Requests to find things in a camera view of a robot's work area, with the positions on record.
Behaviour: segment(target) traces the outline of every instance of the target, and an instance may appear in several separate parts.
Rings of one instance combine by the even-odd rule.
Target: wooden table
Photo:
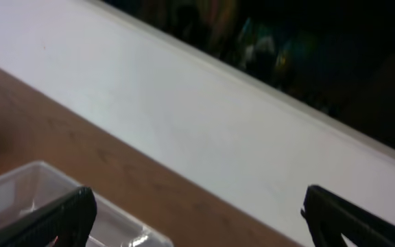
[[[0,175],[35,160],[92,187],[178,247],[297,246],[0,70]]]

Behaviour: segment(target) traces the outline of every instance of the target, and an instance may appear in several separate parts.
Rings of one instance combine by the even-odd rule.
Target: brown wooden surface
[[[296,246],[0,70],[0,174],[34,160],[91,186],[178,247]]]

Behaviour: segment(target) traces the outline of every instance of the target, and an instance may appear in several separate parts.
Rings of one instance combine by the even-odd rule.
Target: transparent box
[[[78,182],[43,161],[0,176],[0,228],[73,191]],[[168,238],[95,193],[97,217],[87,247],[173,247]]]

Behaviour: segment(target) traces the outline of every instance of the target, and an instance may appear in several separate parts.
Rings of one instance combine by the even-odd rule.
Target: tabletop
[[[44,160],[175,246],[296,246],[0,70],[0,175]]]

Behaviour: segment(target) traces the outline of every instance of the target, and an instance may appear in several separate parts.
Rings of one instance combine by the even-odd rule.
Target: white surface
[[[395,160],[354,137],[373,141],[117,13],[0,0],[0,67],[302,244],[310,184],[395,224]]]

